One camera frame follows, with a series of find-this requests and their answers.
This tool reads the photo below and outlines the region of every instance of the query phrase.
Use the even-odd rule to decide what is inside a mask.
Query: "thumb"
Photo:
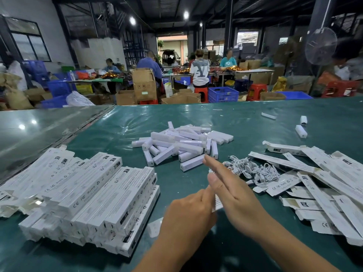
[[[211,186],[215,194],[219,197],[223,205],[224,202],[227,202],[232,198],[232,195],[230,194],[224,183],[217,177],[216,174],[209,173],[207,175],[207,178],[209,185]]]

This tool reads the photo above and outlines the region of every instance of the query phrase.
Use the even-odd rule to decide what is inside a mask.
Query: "red plastic stool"
[[[200,100],[202,103],[208,103],[208,88],[195,88],[194,93],[201,94]]]
[[[155,104],[159,104],[159,102],[157,101],[157,99],[140,101],[140,105],[149,105],[149,104],[155,105]]]
[[[259,101],[261,92],[267,92],[267,85],[252,84],[248,89],[246,101]]]
[[[358,81],[346,81],[338,80],[331,81],[326,85],[322,98],[330,97],[343,97],[343,96],[355,96],[357,87],[359,85]]]

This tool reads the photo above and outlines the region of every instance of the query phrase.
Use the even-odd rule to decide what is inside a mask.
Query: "pile of white cables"
[[[234,155],[228,157],[230,161],[223,162],[223,165],[230,169],[234,174],[243,174],[247,179],[253,178],[252,181],[248,181],[248,184],[255,183],[256,185],[265,182],[271,182],[277,180],[279,173],[275,166],[265,163],[264,165],[258,166],[252,162],[248,157],[238,159]]]

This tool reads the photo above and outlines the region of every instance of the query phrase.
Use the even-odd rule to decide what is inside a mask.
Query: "ceiling light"
[[[133,25],[133,26],[135,26],[136,25],[136,20],[135,20],[135,18],[134,17],[130,17],[130,23]]]
[[[189,12],[188,11],[184,11],[183,17],[184,17],[184,20],[189,19]]]

